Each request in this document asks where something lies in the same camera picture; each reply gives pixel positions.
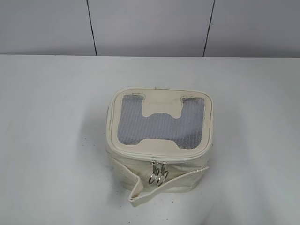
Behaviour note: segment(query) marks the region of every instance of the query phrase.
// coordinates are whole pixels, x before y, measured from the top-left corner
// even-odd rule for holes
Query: metal zipper pull
[[[152,163],[152,167],[153,167],[153,173],[149,177],[148,184],[152,184],[156,180],[156,178],[158,177],[158,174],[159,174],[159,169],[156,168],[157,162],[152,160],[151,163]]]
[[[163,182],[165,181],[165,179],[167,178],[167,176],[169,175],[169,171],[165,171],[165,166],[166,166],[167,162],[163,162],[161,165],[161,170],[160,170],[160,177],[157,180],[156,185],[159,187],[163,184]]]

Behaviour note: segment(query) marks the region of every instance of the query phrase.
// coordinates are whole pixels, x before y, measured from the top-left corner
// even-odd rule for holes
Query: zipper
[[[155,160],[151,161],[152,163],[152,174],[149,177],[148,184],[152,184],[156,181],[156,185],[161,186],[165,179],[167,178],[169,171],[165,170],[167,162],[156,162]]]

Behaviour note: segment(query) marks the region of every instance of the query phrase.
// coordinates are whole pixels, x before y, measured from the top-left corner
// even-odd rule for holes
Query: white wall
[[[205,56],[300,57],[299,0],[216,0]]]
[[[214,0],[88,0],[98,55],[202,56]],[[205,56],[300,57],[298,0],[216,0]],[[95,55],[86,0],[2,0],[0,54]]]
[[[89,0],[98,55],[202,56],[213,0]]]
[[[85,0],[1,0],[0,54],[95,55]]]

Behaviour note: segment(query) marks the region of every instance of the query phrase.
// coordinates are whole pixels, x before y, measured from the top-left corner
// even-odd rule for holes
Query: bag handle
[[[156,189],[152,190],[151,192],[144,194],[142,196],[139,196],[142,192],[144,185],[142,184],[141,178],[131,172],[126,166],[118,162],[117,160],[113,159],[115,163],[118,165],[122,175],[124,175],[126,178],[130,179],[135,183],[135,186],[133,187],[130,195],[129,195],[129,202],[134,206],[138,206],[140,204],[146,203],[149,200],[151,200],[153,197],[158,195],[159,193],[174,188],[174,187],[189,187],[190,190],[195,187],[197,182],[195,180],[199,180],[206,170],[209,168],[208,166],[200,169],[195,170],[192,172],[185,173],[179,177],[176,177],[165,184],[157,187]]]

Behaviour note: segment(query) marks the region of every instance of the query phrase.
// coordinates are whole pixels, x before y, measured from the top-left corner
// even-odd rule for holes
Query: zipper ring
[[[157,180],[157,182],[156,182],[156,185],[157,185],[158,187],[161,186],[161,185],[164,183],[164,181],[165,181],[165,179],[167,178],[168,175],[169,175],[169,171],[165,171],[165,173],[162,174],[162,175],[158,178],[158,180]]]
[[[151,176],[149,177],[148,184],[152,184],[157,179],[158,174],[159,174],[159,169],[157,168],[156,173],[151,174]]]

